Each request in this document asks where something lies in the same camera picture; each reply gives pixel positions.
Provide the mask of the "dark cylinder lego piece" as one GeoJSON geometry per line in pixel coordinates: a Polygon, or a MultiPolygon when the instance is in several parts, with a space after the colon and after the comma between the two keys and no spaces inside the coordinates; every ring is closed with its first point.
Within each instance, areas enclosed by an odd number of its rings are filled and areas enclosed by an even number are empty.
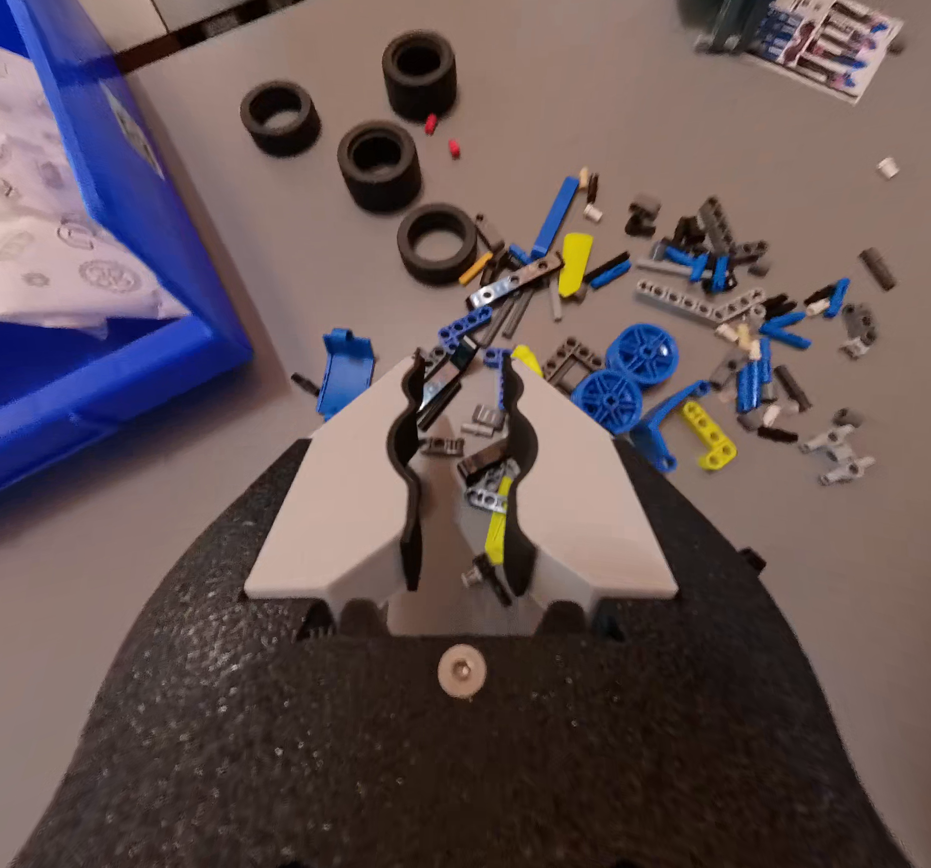
{"type": "Polygon", "coordinates": [[[898,285],[896,277],[879,249],[866,248],[859,252],[858,258],[883,292],[890,292],[898,285]]]}

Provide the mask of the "black rubber lego tire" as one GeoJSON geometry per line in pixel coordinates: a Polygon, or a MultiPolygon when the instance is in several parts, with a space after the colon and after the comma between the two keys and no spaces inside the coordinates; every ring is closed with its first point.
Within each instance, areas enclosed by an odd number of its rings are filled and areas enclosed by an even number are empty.
{"type": "Polygon", "coordinates": [[[256,147],[277,159],[307,152],[321,132],[320,116],[309,93],[286,80],[250,89],[240,103],[240,120],[256,147]]]}
{"type": "Polygon", "coordinates": [[[464,210],[447,203],[420,205],[397,231],[397,247],[414,281],[436,287],[456,284],[478,259],[478,228],[464,210]]]}
{"type": "Polygon", "coordinates": [[[382,73],[389,105],[402,119],[423,123],[441,118],[458,98],[457,64],[443,35],[416,30],[392,39],[382,54],[382,73]]]}
{"type": "Polygon", "coordinates": [[[371,214],[406,209],[423,186],[415,142],[394,122],[375,120],[351,127],[340,140],[337,163],[353,201],[371,214]]]}

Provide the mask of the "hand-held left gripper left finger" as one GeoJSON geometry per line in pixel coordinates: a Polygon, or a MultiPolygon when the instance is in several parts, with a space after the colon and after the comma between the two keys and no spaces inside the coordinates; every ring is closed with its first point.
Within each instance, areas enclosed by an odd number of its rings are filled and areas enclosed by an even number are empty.
{"type": "Polygon", "coordinates": [[[382,606],[417,591],[422,489],[411,460],[424,387],[425,359],[410,354],[312,435],[246,597],[316,599],[340,616],[355,600],[382,606]]]}

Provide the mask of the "pile of lego pieces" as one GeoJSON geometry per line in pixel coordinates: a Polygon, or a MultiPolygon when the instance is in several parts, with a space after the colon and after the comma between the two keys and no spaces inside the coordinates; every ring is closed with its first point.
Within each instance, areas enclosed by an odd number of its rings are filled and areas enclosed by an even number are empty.
{"type": "Polygon", "coordinates": [[[600,220],[601,213],[594,203],[598,181],[597,174],[586,172],[565,178],[529,254],[495,239],[482,215],[473,219],[479,235],[478,259],[459,282],[469,284],[480,273],[496,269],[502,274],[496,280],[484,279],[482,287],[466,301],[468,313],[438,331],[438,345],[427,355],[420,427],[425,430],[436,421],[460,389],[461,374],[480,352],[484,365],[497,370],[508,357],[526,363],[603,429],[613,435],[628,435],[635,448],[663,473],[678,465],[661,432],[663,420],[675,410],[681,410],[682,417],[704,439],[707,452],[700,461],[704,470],[718,471],[738,455],[735,444],[721,434],[697,403],[700,397],[729,384],[737,389],[741,424],[760,437],[795,442],[797,435],[777,430],[770,419],[771,412],[777,409],[774,383],[782,386],[799,411],[809,408],[809,400],[784,365],[773,365],[772,341],[805,350],[810,340],[791,327],[810,317],[843,316],[848,339],[840,349],[857,360],[878,339],[876,319],[865,304],[846,301],[848,279],[821,289],[806,300],[803,308],[782,295],[768,297],[761,289],[740,296],[728,294],[726,290],[737,285],[735,264],[753,261],[750,271],[758,271],[766,246],[762,242],[735,243],[716,197],[705,200],[698,217],[682,219],[676,239],[661,241],[657,256],[640,259],[636,264],[639,270],[686,276],[690,284],[702,286],[701,295],[692,295],[651,280],[639,280],[636,295],[712,327],[716,336],[729,343],[728,357],[708,379],[689,385],[644,413],[644,390],[670,379],[680,362],[676,340],[668,331],[651,324],[626,327],[602,355],[592,353],[576,339],[566,339],[542,367],[522,346],[505,350],[474,339],[477,330],[485,330],[486,339],[493,339],[506,316],[518,324],[537,282],[547,281],[557,310],[562,300],[606,287],[632,269],[627,252],[588,269],[592,238],[585,234],[567,234],[562,251],[552,251],[582,186],[587,194],[584,216],[600,220]]]}

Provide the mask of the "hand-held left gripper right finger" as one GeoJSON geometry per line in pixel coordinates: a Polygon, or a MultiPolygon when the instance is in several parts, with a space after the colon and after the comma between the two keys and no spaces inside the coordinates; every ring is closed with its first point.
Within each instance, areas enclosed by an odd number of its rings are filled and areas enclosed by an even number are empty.
{"type": "Polygon", "coordinates": [[[523,362],[502,369],[507,457],[503,572],[542,610],[679,593],[613,436],[523,362]]]}

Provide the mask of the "lego sticker sheet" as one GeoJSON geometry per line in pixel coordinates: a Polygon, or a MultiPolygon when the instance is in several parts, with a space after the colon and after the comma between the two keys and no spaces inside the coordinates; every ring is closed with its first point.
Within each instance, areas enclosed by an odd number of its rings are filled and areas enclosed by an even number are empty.
{"type": "Polygon", "coordinates": [[[801,83],[856,104],[904,21],[855,0],[774,0],[749,54],[801,83]]]}

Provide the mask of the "blue plastic bin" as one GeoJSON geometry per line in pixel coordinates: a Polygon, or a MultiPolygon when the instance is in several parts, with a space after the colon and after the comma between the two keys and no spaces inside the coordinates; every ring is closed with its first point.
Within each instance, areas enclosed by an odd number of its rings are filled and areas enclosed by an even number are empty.
{"type": "Polygon", "coordinates": [[[131,320],[102,341],[71,329],[5,325],[2,489],[248,362],[208,251],[151,146],[112,50],[77,0],[2,0],[2,53],[35,67],[87,214],[188,311],[131,320]]]}

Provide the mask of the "blue lego panel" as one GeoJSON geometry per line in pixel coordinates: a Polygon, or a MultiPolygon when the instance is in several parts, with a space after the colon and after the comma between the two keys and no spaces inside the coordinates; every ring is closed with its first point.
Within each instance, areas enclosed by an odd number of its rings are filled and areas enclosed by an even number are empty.
{"type": "Polygon", "coordinates": [[[357,337],[350,329],[334,328],[323,341],[328,359],[317,412],[328,421],[370,386],[375,354],[371,340],[357,337]]]}

